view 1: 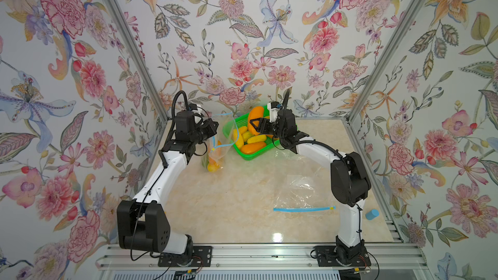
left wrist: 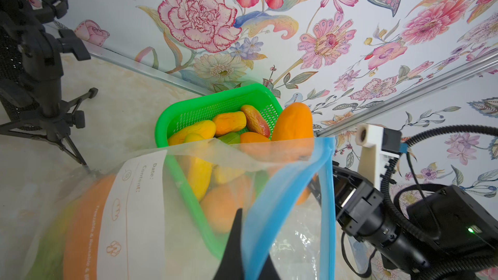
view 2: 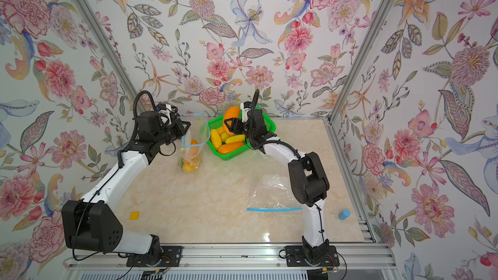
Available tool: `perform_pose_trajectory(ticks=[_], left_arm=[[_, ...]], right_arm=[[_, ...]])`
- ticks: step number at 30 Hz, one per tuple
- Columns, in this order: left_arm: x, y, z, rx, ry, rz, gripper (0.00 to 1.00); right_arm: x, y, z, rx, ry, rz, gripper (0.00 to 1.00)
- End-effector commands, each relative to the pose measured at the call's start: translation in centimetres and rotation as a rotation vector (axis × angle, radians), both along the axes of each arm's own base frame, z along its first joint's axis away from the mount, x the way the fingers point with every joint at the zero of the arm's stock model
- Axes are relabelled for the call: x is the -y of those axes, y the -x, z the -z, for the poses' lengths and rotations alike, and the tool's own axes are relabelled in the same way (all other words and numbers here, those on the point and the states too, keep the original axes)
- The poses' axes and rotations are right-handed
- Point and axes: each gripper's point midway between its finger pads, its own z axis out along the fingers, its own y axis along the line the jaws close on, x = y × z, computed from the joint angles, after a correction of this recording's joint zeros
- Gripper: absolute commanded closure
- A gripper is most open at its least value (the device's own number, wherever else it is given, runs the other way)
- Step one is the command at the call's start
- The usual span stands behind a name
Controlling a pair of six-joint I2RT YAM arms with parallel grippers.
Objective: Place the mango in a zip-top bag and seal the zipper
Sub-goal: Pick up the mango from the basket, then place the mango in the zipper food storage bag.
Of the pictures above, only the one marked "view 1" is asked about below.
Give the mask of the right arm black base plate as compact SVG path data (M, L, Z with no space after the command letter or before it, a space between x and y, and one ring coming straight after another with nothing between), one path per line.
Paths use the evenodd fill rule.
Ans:
M365 246L347 248L345 246L315 246L311 255L319 267L367 268L371 267L370 256Z

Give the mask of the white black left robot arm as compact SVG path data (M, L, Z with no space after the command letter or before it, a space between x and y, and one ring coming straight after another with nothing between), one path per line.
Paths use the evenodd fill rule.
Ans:
M119 246L130 252L132 261L146 254L169 254L186 260L193 256L191 236L171 229L163 205L196 156L197 146L215 137L219 124L203 108L190 103L185 91L177 92L172 102L176 104L179 98L183 98L185 110L171 110L171 127L158 151L159 166L132 200L122 201L117 207Z

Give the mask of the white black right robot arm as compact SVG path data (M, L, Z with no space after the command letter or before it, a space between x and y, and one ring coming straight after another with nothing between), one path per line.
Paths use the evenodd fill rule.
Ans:
M362 215L372 188L361 155L341 154L333 147L299 131L294 114L285 108L272 108L268 118L249 121L257 133L277 138L285 150L312 159L329 169L331 192L340 203L340 228L335 241L338 264L348 266L365 250Z

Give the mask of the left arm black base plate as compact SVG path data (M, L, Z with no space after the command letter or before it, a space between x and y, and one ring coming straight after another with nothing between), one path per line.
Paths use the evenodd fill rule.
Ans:
M210 267L213 258L212 246L188 246L183 254L161 253L159 267L200 268Z

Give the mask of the clear zip-top bag blue zipper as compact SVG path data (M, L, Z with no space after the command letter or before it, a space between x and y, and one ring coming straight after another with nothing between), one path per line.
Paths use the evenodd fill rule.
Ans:
M206 141L207 153L202 157L202 164L208 172L217 172L223 168L224 157L233 148L233 131L237 128L232 113L213 114L210 120L217 123L216 133Z

